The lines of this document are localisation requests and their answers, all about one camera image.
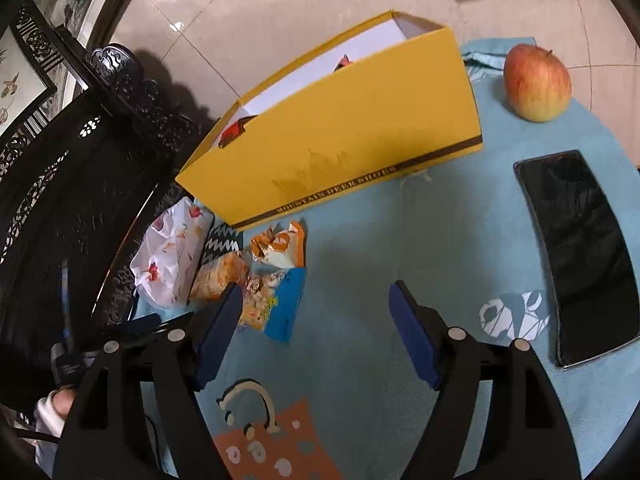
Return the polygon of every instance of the tiled floor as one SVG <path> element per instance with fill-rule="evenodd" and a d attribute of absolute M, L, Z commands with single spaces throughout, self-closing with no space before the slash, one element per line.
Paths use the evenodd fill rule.
<path fill-rule="evenodd" d="M 640 52 L 609 0 L 130 0 L 113 41 L 216 118 L 295 57 L 387 9 L 449 25 L 459 43 L 535 37 L 640 166 Z"/>

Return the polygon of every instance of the white plastic bag with flowers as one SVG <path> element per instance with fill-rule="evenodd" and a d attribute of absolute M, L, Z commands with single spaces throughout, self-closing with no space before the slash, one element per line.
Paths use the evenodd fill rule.
<path fill-rule="evenodd" d="M 187 303 L 212 222 L 212 213 L 184 197 L 148 227 L 130 265 L 140 296 L 163 308 Z"/>

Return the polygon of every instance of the person's hand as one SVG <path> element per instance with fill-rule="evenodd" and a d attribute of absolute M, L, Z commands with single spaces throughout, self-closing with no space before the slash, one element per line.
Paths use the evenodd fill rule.
<path fill-rule="evenodd" d="M 74 399 L 76 398 L 76 391 L 71 388 L 62 388 L 57 391 L 53 398 L 51 399 L 53 403 L 53 409 L 56 410 L 56 413 L 66 420 L 69 416 L 69 411 L 71 410 L 71 405 L 74 403 Z"/>

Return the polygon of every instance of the zigzag patterned bag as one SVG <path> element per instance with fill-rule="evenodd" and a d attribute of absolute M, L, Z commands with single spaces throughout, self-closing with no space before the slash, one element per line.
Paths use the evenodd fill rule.
<path fill-rule="evenodd" d="M 216 300 L 231 282 L 244 288 L 249 265 L 242 259 L 241 249 L 242 233 L 227 224 L 214 223 L 204 246 L 190 300 Z"/>

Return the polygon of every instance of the blue snack bag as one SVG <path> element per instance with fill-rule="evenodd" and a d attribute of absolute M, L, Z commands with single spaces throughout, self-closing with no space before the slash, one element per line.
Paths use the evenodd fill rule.
<path fill-rule="evenodd" d="M 305 283 L 305 267 L 251 276 L 238 325 L 261 330 L 276 341 L 288 342 Z"/>

